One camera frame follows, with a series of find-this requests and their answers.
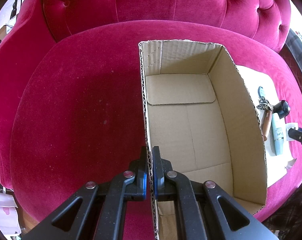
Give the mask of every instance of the velvet seat cushion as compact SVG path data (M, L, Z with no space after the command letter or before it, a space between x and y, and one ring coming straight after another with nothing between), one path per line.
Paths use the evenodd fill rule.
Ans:
M145 134L138 43L154 39L223 44L237 65L273 79L278 97L291 106L286 122L302 127L302 94L288 66L273 50L243 35L201 24L150 20L72 35L57 43L36 68L12 131L15 194L38 221L85 182L108 181L139 157ZM302 182L302 145L293 141L290 149L297 161L268 189L266 207L256 215L259 220Z
M56 44L41 0L24 0L12 31L0 43L0 183L12 188L10 138L22 93L39 62Z

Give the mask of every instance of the keychain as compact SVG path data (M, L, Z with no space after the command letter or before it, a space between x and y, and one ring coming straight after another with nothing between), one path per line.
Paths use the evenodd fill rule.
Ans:
M265 98L263 87L258 88L258 95L259 95L259 101L258 101L259 105L256 108L260 110L264 110L264 116L263 116L264 122L262 125L262 133L263 133L263 139L264 141L266 141L272 123L273 105L271 105L269 101Z

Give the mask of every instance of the cardboard box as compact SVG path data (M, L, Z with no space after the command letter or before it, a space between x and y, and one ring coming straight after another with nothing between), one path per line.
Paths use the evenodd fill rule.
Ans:
M265 205L257 112L226 48L188 40L139 43L155 235L176 239L174 206L157 203L151 149L190 180L215 181L255 213Z
M13 26L16 23L18 14L10 19L5 25L0 28L0 40L3 40L5 36L12 30Z

